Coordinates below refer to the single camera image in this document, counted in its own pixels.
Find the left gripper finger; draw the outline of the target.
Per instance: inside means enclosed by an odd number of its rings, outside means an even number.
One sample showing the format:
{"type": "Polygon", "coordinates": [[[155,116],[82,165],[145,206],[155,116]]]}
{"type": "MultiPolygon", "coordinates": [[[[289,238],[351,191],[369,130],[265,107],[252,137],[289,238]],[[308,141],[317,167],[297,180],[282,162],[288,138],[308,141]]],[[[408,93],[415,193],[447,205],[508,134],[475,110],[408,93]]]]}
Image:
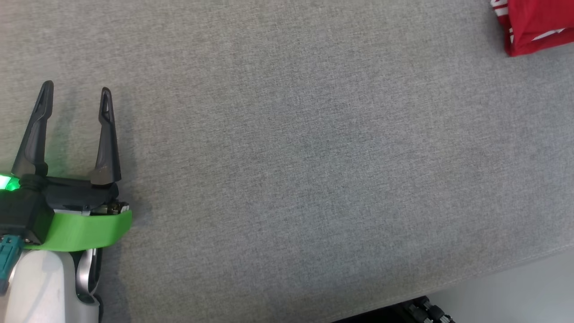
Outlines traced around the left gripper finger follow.
{"type": "Polygon", "coordinates": [[[53,93],[54,83],[51,80],[43,82],[13,163],[12,174],[16,177],[25,174],[47,176],[45,145],[47,122],[53,109],[53,93]]]}
{"type": "Polygon", "coordinates": [[[92,185],[106,186],[122,178],[113,99],[107,87],[102,88],[98,119],[101,125],[98,155],[95,167],[90,172],[90,182],[92,185]]]}

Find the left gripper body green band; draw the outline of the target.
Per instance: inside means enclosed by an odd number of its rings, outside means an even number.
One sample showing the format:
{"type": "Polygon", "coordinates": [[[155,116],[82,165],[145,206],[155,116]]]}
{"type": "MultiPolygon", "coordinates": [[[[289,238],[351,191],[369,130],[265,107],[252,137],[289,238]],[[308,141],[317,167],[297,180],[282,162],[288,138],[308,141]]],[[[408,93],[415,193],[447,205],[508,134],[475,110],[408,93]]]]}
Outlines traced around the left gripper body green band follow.
{"type": "Polygon", "coordinates": [[[84,251],[115,244],[132,224],[127,202],[119,200],[121,178],[105,185],[88,179],[48,177],[43,195],[54,211],[44,239],[21,226],[1,225],[1,237],[19,236],[25,248],[45,251],[84,251]]]}

